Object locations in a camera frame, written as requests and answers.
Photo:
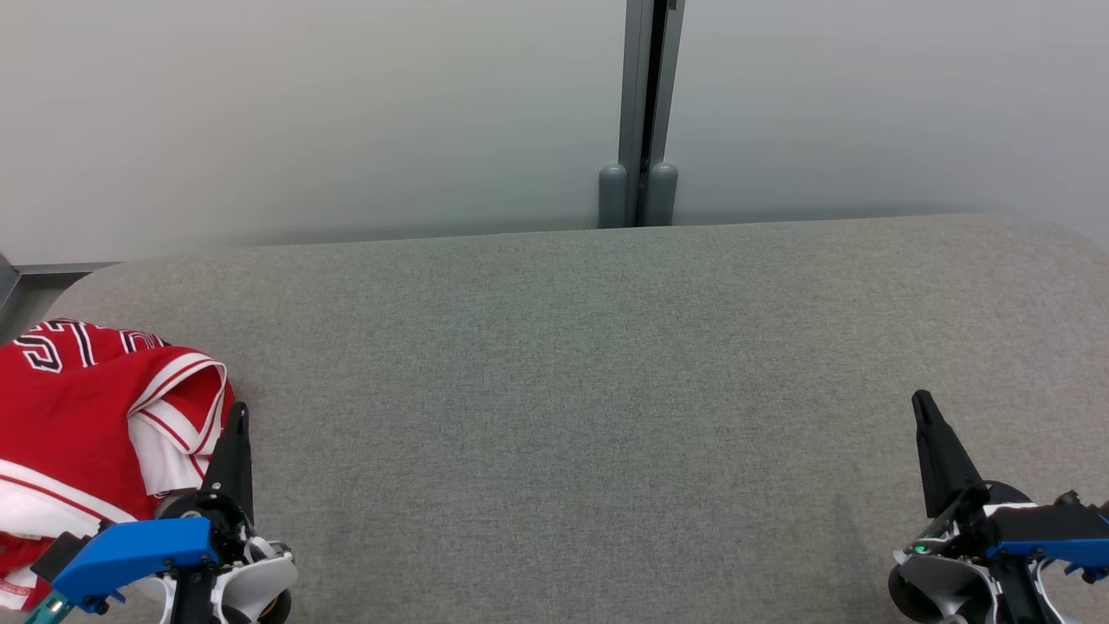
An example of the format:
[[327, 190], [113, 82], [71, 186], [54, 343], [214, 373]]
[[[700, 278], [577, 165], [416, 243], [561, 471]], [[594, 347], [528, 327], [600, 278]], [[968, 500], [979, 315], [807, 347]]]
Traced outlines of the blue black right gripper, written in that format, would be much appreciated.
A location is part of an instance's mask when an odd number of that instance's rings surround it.
[[925, 513], [918, 536], [919, 623], [1069, 623], [1042, 585], [1061, 563], [1106, 580], [1106, 505], [1074, 492], [1036, 504], [985, 482], [930, 391], [910, 396]]

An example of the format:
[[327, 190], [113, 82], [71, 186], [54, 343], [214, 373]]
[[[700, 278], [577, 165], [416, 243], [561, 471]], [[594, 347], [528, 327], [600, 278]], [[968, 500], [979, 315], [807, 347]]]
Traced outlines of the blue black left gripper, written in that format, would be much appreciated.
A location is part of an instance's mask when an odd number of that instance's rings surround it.
[[166, 581], [171, 623], [243, 623], [217, 606], [217, 574], [241, 562], [254, 520], [250, 408], [230, 406], [211, 454], [206, 489], [179, 500], [179, 516], [104, 522], [95, 536], [64, 532], [50, 546], [50, 620], [75, 608], [106, 614], [110, 600], [144, 577]]

